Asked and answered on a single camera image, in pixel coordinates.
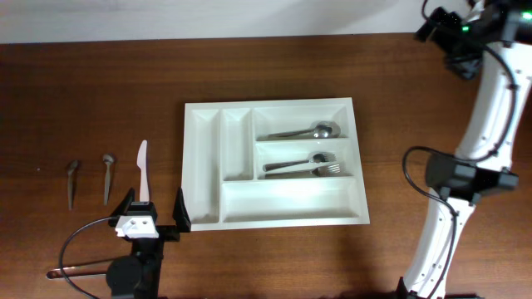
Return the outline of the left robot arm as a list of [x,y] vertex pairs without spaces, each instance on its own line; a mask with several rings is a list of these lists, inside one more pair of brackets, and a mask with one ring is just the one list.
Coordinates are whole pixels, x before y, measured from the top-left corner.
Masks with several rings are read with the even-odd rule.
[[158,225],[155,204],[136,201],[134,189],[111,213],[108,225],[131,243],[131,253],[114,259],[106,271],[113,298],[158,297],[164,245],[178,242],[182,233],[191,231],[182,189],[177,191],[172,218],[173,225]]

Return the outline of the metal tablespoon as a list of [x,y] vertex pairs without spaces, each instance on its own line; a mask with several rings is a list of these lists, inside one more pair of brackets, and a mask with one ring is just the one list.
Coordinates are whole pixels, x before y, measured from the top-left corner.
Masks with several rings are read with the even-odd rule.
[[316,139],[312,137],[312,132],[313,132],[315,125],[311,125],[309,128],[302,129],[302,130],[292,130],[292,131],[286,131],[286,132],[259,135],[257,137],[257,140],[265,141],[265,140],[282,140],[282,139]]
[[312,137],[316,139],[337,138],[341,134],[340,126],[334,121],[318,122],[312,132]]

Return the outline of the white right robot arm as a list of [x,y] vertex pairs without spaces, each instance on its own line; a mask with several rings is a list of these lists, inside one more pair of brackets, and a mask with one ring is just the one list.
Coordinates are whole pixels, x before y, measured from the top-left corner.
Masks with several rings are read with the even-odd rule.
[[459,238],[480,200],[514,190],[512,154],[531,92],[530,0],[471,1],[466,17],[443,7],[424,14],[414,38],[434,42],[448,70],[464,80],[480,75],[466,132],[452,154],[427,152],[424,189],[429,199],[416,254],[395,298],[446,298],[446,279]]

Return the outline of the metal fork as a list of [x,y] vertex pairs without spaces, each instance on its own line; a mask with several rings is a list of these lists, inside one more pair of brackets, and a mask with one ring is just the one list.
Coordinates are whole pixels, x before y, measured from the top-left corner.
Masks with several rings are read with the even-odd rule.
[[340,164],[330,164],[327,166],[320,166],[314,169],[305,169],[292,172],[283,172],[276,174],[266,174],[265,179],[301,179],[310,177],[330,177],[340,174],[342,166]]
[[319,164],[319,163],[334,162],[335,160],[336,160],[336,155],[333,153],[318,152],[316,154],[311,154],[307,159],[265,164],[263,166],[263,171],[269,172],[272,170],[286,168],[286,167],[295,166],[299,164],[311,164],[311,163]]

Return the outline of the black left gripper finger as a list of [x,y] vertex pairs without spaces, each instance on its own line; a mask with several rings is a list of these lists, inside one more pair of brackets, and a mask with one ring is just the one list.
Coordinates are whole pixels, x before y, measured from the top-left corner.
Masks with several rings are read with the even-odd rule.
[[191,221],[185,206],[184,193],[181,187],[178,188],[175,196],[172,218],[175,220],[175,226],[179,232],[191,231]]
[[120,217],[121,215],[125,215],[131,203],[134,201],[135,201],[135,190],[133,188],[130,188],[126,196],[122,199],[122,201],[118,204],[118,206],[113,210],[113,212],[111,213],[111,216]]

